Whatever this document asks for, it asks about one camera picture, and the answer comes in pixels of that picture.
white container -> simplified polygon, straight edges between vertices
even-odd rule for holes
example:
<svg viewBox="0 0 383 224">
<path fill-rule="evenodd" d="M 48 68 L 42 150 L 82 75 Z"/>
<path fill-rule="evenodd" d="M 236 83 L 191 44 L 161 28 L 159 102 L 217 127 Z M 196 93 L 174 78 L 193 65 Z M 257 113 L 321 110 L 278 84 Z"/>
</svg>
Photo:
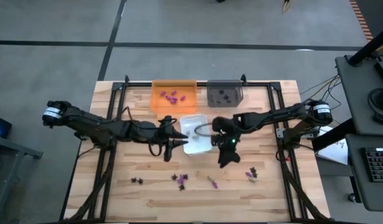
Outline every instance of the white container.
<svg viewBox="0 0 383 224">
<path fill-rule="evenodd" d="M 211 150 L 211 138 L 198 136 L 194 129 L 202 124 L 208 123 L 208 120 L 203 114 L 196 114 L 191 116 L 185 116 L 180 118 L 180 131 L 182 134 L 187 135 L 189 143 L 183 145 L 183 150 L 188 155 L 206 153 Z M 208 126 L 201 127 L 198 130 L 202 134 L 210 134 L 210 128 Z"/>
</svg>

desk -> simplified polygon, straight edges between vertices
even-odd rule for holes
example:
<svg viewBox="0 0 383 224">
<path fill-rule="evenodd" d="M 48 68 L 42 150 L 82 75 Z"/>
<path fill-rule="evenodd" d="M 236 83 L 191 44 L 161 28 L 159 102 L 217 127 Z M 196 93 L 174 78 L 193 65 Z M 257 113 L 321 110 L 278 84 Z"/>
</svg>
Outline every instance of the desk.
<svg viewBox="0 0 383 224">
<path fill-rule="evenodd" d="M 368 93 L 383 88 L 383 80 L 374 68 L 376 60 L 366 58 L 361 65 L 348 64 L 345 57 L 335 59 L 338 74 L 348 101 L 352 118 L 313 141 L 315 149 L 323 149 L 345 137 L 345 134 L 383 136 L 383 125 L 372 120 L 374 112 L 367 102 Z"/>
<path fill-rule="evenodd" d="M 382 137 L 347 134 L 349 156 L 352 163 L 360 199 L 369 211 L 383 212 L 383 183 L 373 183 L 368 176 L 365 161 L 361 156 L 362 147 L 383 147 Z"/>
<path fill-rule="evenodd" d="M 106 116 L 112 82 L 98 82 L 90 112 Z M 300 102 L 296 81 L 281 81 L 286 106 Z M 155 114 L 149 109 L 150 87 L 128 87 L 124 106 L 129 106 L 132 117 L 158 125 L 166 114 Z M 244 88 L 244 100 L 237 108 L 209 108 L 206 88 L 198 87 L 198 112 L 208 120 L 216 116 L 231 117 L 234 113 L 269 111 L 267 90 L 262 87 Z M 180 118 L 184 114 L 172 114 Z M 125 113 L 122 119 L 128 119 Z M 291 126 L 298 121 L 290 122 Z M 84 142 L 80 152 L 92 145 Z M 151 156 L 147 146 L 133 142 L 119 142 L 114 163 L 113 179 L 106 215 L 107 222 L 272 222 L 289 221 L 284 183 L 280 164 L 275 159 L 277 150 L 274 127 L 265 126 L 253 134 L 241 137 L 237 152 L 241 162 L 220 169 L 218 150 L 207 154 L 187 156 L 182 147 L 173 151 L 170 162 L 162 156 Z M 302 187 L 320 212 L 330 216 L 316 159 L 313 151 L 300 148 L 295 151 Z M 72 216 L 92 191 L 98 150 L 79 158 L 70 189 L 65 218 Z M 245 176 L 250 167 L 258 172 L 253 184 Z M 179 191 L 173 174 L 188 174 L 186 190 Z M 207 175 L 216 178 L 215 190 Z M 132 177 L 141 177 L 144 184 L 132 184 Z M 298 202 L 295 192 L 296 210 Z"/>
</svg>

computer keyboard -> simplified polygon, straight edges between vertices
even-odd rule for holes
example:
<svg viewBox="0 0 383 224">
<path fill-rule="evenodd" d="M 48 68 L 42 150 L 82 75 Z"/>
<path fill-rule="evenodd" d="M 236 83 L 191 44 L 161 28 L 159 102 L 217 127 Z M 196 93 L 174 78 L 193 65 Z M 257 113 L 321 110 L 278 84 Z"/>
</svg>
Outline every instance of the computer keyboard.
<svg viewBox="0 0 383 224">
<path fill-rule="evenodd" d="M 363 159 L 371 182 L 383 182 L 383 148 L 364 148 Z"/>
</svg>

purple toy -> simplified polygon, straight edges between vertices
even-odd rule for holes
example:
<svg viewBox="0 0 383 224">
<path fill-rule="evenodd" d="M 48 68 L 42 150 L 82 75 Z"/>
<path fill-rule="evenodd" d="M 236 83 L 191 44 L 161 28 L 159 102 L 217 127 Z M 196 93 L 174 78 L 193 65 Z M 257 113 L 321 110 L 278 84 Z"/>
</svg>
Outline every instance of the purple toy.
<svg viewBox="0 0 383 224">
<path fill-rule="evenodd" d="M 178 179 L 178 184 L 183 185 L 184 183 L 185 183 L 185 180 L 183 180 L 182 178 Z"/>
</svg>

black desk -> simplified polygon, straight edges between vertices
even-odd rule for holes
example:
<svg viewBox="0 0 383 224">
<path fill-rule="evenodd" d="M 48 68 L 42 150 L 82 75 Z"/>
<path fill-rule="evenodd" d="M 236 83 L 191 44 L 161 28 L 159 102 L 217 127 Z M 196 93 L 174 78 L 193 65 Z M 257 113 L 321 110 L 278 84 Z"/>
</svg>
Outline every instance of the black desk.
<svg viewBox="0 0 383 224">
<path fill-rule="evenodd" d="M 383 136 L 383 125 L 372 120 L 374 113 L 367 102 L 371 90 L 383 88 L 383 81 L 374 68 L 376 62 L 374 59 L 364 59 L 360 66 L 353 67 L 344 57 L 335 59 L 352 118 L 316 138 L 312 142 L 315 149 L 323 149 L 342 140 L 345 134 Z"/>
<path fill-rule="evenodd" d="M 374 68 L 376 63 L 377 60 L 367 58 L 360 66 L 353 67 L 345 57 L 335 59 L 352 118 L 314 139 L 312 144 L 318 151 L 346 138 L 356 201 L 363 202 L 370 211 L 383 212 L 383 183 L 370 182 L 360 154 L 362 147 L 383 147 L 383 125 L 372 120 L 374 112 L 367 102 L 371 90 L 383 88 L 383 80 Z"/>
<path fill-rule="evenodd" d="M 369 211 L 383 212 L 383 183 L 370 181 L 366 166 L 361 156 L 362 147 L 383 147 L 383 137 L 358 136 L 347 134 L 346 142 L 352 172 L 357 183 L 356 198 L 360 198 Z"/>
</svg>

